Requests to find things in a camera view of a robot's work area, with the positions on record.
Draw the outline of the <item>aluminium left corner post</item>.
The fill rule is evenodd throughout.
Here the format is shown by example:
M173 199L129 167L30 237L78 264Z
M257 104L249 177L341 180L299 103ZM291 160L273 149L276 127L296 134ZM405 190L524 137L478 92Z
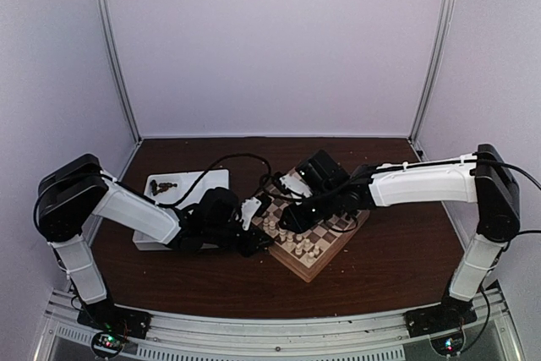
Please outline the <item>aluminium left corner post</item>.
M112 73L115 90L117 92L121 110L128 125L131 138L135 144L138 144L141 141L141 136L135 120L134 111L129 100L125 79L123 77L123 71L114 38L108 2L107 0L96 0L96 4L101 21L102 33L105 40L107 60Z

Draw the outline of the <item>white chess pieces group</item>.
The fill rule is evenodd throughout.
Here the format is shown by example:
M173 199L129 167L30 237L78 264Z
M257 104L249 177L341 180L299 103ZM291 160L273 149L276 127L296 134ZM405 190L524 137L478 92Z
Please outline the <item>white chess pieces group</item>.
M273 238L274 243L268 250L277 259L292 260L295 265L303 264L309 268L324 252L320 245L321 236L313 230L297 234L280 228L267 218L262 222L262 230Z

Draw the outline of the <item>aluminium corner post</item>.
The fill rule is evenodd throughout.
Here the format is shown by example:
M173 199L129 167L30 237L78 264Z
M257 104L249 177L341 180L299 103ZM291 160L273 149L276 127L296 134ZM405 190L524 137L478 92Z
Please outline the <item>aluminium corner post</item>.
M440 69L441 60L445 50L445 42L451 27L452 15L454 12L456 0L441 0L439 18L436 25L434 42L430 53L429 65L424 79L424 85L418 108L413 120L413 125L409 134L409 141L417 144L424 124L424 119L429 110L429 103L434 92L437 76Z
M138 144L141 141L141 136L135 120L134 111L129 100L125 79L123 77L123 71L114 38L108 2L107 0L96 0L96 4L101 21L102 33L105 40L107 60L112 73L115 90L117 92L121 110L128 125L131 138L135 144Z

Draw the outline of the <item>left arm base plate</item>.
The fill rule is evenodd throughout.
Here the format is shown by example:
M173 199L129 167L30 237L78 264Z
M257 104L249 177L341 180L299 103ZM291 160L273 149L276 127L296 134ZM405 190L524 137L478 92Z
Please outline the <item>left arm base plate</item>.
M80 310L77 322L116 336L145 339L150 328L151 315L115 305L90 306Z

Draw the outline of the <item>aluminium front frame rail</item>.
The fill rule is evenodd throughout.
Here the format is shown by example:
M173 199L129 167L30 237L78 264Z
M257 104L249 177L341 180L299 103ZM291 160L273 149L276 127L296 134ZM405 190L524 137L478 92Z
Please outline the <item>aluminium front frame rail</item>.
M464 325L460 357L439 355L440 337L409 334L405 312L307 319L224 319L146 310L151 315L145 338L128 338L111 360L526 360L505 297L499 287L486 289L488 306L474 299L478 319ZM90 349L97 332L77 323L73 293L53 290L30 360L100 360Z

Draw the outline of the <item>wooden chess board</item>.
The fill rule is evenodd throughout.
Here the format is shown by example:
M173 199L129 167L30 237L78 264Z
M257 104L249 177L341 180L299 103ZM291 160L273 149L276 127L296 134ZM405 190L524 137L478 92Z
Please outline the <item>wooden chess board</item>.
M307 283L318 276L369 219L368 211L360 211L354 217L333 216L297 234L279 226L286 207L286 201L273 199L261 216L253 218L252 225L274 240L268 248L270 254Z

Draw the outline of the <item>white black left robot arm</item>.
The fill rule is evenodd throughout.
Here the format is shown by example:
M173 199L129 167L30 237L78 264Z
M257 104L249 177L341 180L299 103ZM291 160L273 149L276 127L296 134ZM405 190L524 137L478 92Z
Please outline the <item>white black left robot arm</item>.
M239 199L229 188L210 186L215 165L200 172L180 172L171 184L181 192L154 199L106 171L99 159L84 154L46 175L37 186L33 221L60 262L89 317L104 331L121 324L110 290L94 260L84 227L91 218L124 233L138 233L167 251L234 250L250 257L272 245L253 226L261 202Z

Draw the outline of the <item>controller board with leds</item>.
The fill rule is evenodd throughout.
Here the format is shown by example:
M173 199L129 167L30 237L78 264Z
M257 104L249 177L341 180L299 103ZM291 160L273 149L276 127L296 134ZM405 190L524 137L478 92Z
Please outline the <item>controller board with leds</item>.
M440 356L450 358L459 354L465 344L465 335L462 331L454 331L449 334L432 336L430 345Z
M91 338L90 348L98 357L111 358L118 356L125 344L126 340L123 337L99 331Z

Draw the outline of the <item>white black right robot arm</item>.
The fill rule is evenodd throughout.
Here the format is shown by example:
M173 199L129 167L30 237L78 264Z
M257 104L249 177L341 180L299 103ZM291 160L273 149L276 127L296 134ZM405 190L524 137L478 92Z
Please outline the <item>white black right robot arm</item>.
M484 278L521 228L518 183L490 144L456 158L361 164L351 172L319 150L297 164L291 175L279 176L278 185L292 195L280 224L294 232L332 216L396 206L428 205L441 211L453 203L476 207L473 237L434 308L434 322L445 329L471 308Z

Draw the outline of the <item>white plastic sorting tray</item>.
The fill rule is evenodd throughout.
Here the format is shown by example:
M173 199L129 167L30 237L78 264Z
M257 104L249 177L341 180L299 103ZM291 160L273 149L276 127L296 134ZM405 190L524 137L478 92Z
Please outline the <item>white plastic sorting tray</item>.
M150 175L145 184L144 195L150 197L158 203L171 204L180 200L188 189L192 186L195 180L202 174L202 171L194 172L175 172L175 173L163 173ZM173 189L169 189L166 193L153 196L150 191L150 181L155 179L158 183L170 182L176 183L178 186ZM183 209L187 205L199 203L201 198L207 189L213 189L222 187L229 189L230 186L230 172L225 169L215 169L209 171L201 181L195 186L194 190L189 196L177 206L179 210ZM139 251L164 251L168 250L167 247L153 240L142 232L135 231L132 237L132 241Z

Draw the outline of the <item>right controller board with LEDs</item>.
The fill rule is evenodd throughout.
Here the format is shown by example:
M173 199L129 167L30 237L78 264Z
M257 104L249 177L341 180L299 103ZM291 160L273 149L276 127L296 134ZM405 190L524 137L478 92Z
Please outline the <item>right controller board with LEDs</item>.
M459 354L465 344L465 335L462 331L454 331L449 334L432 336L430 345L440 356L450 358Z

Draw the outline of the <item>pile of dark chess pieces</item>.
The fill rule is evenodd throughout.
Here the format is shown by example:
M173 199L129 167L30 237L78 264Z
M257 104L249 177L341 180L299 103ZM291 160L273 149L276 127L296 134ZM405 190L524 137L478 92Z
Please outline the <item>pile of dark chess pieces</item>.
M177 186L178 185L176 183L170 182L158 183L155 179L150 181L150 191L153 196L166 193L169 189L176 188Z

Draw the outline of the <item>left controller board with LEDs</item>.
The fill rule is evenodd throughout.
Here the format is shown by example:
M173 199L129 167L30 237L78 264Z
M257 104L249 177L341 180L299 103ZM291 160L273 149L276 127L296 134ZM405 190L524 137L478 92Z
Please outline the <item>left controller board with LEDs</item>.
M98 357L111 358L118 356L125 344L126 340L123 337L99 331L91 338L90 348Z

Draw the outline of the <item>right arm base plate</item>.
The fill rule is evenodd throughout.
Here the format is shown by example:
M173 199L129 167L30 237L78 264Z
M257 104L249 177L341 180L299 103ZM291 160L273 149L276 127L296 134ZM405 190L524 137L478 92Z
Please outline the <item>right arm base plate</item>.
M465 306L436 304L409 310L404 314L407 331L411 338L458 329L477 319L477 314L471 304Z

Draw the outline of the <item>aluminium right corner post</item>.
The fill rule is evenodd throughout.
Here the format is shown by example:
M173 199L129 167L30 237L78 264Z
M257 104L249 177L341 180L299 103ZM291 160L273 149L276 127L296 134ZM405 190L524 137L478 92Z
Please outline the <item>aluminium right corner post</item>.
M418 108L413 120L413 125L409 134L409 141L417 144L424 124L424 119L429 110L429 103L434 92L437 76L440 69L441 60L445 50L445 42L451 27L452 15L454 12L456 0L441 0L439 18L436 25L434 42L430 53L429 65L424 79L424 85Z

